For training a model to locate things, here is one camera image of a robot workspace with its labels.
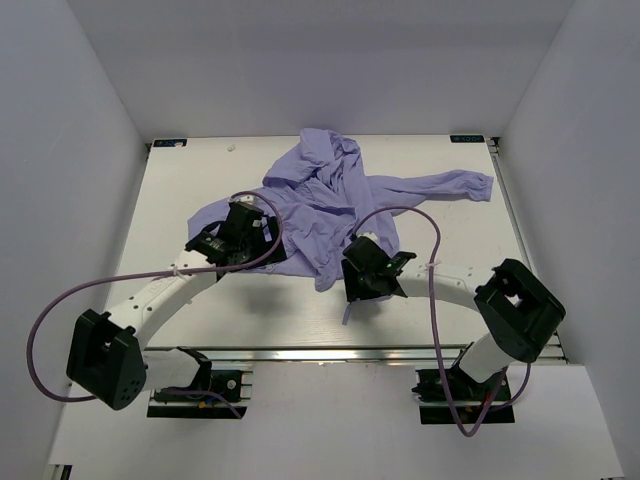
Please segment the lavender zip-up hooded jacket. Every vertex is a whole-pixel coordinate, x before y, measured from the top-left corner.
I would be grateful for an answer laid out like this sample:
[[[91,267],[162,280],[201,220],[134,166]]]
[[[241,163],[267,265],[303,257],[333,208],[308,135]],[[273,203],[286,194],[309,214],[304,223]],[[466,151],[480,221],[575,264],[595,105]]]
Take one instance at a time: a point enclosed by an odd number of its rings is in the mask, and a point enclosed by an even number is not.
[[[492,177],[469,170],[412,178],[368,176],[355,140],[305,128],[257,190],[257,206],[274,205],[282,218],[287,255],[263,271],[311,278],[316,290],[325,292],[342,277],[342,252],[354,228],[375,234],[393,255],[400,247],[393,218],[402,208],[426,200],[488,201],[492,187]]]

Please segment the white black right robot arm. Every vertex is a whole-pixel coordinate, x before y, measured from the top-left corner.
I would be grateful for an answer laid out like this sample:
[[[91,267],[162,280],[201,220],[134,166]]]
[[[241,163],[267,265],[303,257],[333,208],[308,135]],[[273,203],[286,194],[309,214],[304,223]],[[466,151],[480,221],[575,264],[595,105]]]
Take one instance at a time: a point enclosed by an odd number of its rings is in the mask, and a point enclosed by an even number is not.
[[[520,261],[507,258],[492,269],[426,263],[409,268],[412,252],[387,255],[357,237],[343,252],[347,301],[383,297],[428,298],[479,313],[488,333],[473,342],[451,368],[453,390],[472,399],[489,378],[514,362],[536,362],[566,309]]]

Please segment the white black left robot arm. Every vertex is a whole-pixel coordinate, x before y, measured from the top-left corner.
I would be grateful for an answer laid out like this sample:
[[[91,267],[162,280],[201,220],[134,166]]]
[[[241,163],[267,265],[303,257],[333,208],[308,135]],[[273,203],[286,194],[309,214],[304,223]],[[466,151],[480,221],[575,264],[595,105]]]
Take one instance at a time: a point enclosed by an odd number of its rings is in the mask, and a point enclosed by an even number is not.
[[[274,217],[254,221],[243,233],[214,222],[189,240],[168,268],[139,292],[103,313],[87,310],[76,320],[67,376],[114,410],[146,390],[199,399],[212,395],[211,362],[184,347],[147,351],[159,329],[228,271],[285,260]]]

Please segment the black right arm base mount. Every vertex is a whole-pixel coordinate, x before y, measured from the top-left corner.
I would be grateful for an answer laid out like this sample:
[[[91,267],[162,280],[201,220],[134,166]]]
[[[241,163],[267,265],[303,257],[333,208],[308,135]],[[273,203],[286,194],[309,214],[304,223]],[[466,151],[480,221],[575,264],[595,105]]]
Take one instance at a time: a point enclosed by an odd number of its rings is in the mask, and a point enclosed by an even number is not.
[[[513,406],[509,405],[512,392],[502,372],[477,383],[458,366],[446,368],[447,383],[455,411],[465,428],[475,425],[484,409],[482,424],[514,424]],[[411,389],[419,404],[422,425],[455,425],[449,408],[444,385],[437,367],[416,371],[417,383]]]

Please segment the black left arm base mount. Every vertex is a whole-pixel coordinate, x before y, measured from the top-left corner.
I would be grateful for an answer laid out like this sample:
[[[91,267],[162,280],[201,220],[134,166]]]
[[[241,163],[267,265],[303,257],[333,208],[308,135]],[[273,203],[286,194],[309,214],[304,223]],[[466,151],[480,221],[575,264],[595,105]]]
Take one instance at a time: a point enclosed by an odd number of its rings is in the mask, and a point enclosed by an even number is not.
[[[240,420],[252,396],[253,365],[214,362],[195,387],[154,390],[147,417],[154,419]]]

